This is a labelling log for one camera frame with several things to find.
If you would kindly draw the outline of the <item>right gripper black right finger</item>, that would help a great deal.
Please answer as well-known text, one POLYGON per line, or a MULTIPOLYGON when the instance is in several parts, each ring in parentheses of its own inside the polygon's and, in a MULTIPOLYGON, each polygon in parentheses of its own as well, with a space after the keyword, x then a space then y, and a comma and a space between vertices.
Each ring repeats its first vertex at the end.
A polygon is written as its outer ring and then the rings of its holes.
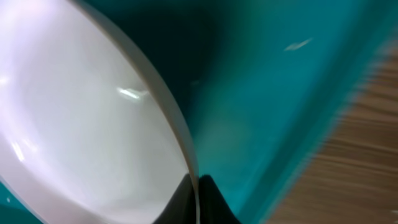
POLYGON ((241 224, 210 175, 199 179, 201 224, 241 224))

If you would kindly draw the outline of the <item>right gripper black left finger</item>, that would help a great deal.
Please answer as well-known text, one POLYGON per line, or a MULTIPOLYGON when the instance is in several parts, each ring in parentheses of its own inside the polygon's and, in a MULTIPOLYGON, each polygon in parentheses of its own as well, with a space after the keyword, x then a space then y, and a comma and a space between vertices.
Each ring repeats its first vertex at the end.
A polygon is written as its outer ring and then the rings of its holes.
POLYGON ((154 224, 195 224, 195 193, 188 174, 154 224))

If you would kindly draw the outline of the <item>large white plate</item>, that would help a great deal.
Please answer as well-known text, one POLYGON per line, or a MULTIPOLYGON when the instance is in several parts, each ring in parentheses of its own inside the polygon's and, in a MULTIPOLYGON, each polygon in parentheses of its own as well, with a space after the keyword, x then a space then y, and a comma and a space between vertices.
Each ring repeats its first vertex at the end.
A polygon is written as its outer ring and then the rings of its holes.
POLYGON ((140 48, 83 1, 1 2, 1 222, 154 223, 192 138, 140 48))

